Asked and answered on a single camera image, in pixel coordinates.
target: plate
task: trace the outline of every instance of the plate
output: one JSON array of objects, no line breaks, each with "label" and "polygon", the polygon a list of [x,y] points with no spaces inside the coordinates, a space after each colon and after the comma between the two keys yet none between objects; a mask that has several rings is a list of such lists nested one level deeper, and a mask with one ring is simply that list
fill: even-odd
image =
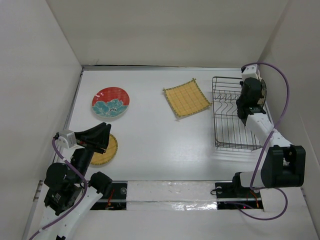
[{"label": "plate", "polygon": [[128,93],[120,87],[107,87],[99,91],[92,100],[92,110],[102,118],[115,118],[129,106]]},{"label": "plate", "polygon": [[95,152],[93,154],[91,164],[92,165],[102,165],[110,162],[116,155],[118,151],[118,141],[112,134],[109,135],[109,144],[106,148],[106,151],[104,154],[100,154]]}]

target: gray wall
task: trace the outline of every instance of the gray wall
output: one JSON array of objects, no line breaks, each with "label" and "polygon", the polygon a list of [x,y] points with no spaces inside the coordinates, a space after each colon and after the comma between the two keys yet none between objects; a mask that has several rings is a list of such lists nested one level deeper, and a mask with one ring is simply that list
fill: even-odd
[{"label": "gray wall", "polygon": [[[268,42],[261,60],[280,67],[288,77],[291,96],[287,114],[280,126],[295,145],[306,149],[303,188],[307,204],[320,233],[320,27],[318,0],[292,0]],[[274,70],[263,67],[267,102],[273,119],[284,107],[286,87]]]},{"label": "gray wall", "polygon": [[0,239],[22,238],[81,66],[45,0],[0,1]]},{"label": "gray wall", "polygon": [[288,0],[47,0],[82,65],[239,67]]}]

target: dish rack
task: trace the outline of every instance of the dish rack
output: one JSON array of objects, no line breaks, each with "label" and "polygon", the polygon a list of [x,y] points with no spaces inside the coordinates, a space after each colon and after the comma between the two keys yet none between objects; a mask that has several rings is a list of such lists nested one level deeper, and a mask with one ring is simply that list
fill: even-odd
[{"label": "dish rack", "polygon": [[212,78],[214,143],[218,148],[256,150],[262,144],[237,115],[236,101],[241,95],[239,77]]}]

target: yellow square placemat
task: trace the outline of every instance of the yellow square placemat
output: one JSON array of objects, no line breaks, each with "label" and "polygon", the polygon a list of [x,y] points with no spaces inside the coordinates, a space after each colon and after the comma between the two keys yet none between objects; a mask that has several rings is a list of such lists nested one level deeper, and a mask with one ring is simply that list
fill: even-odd
[{"label": "yellow square placemat", "polygon": [[211,105],[195,78],[182,85],[165,88],[163,91],[170,107],[179,118],[199,113]]}]

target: metal wire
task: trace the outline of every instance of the metal wire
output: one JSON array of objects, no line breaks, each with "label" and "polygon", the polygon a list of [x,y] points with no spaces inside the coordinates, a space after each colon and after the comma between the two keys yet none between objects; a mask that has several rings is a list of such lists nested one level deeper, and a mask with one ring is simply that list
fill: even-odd
[{"label": "metal wire", "polygon": [[256,150],[262,148],[256,136],[237,115],[236,101],[241,95],[238,77],[212,78],[214,143],[218,148]]}]

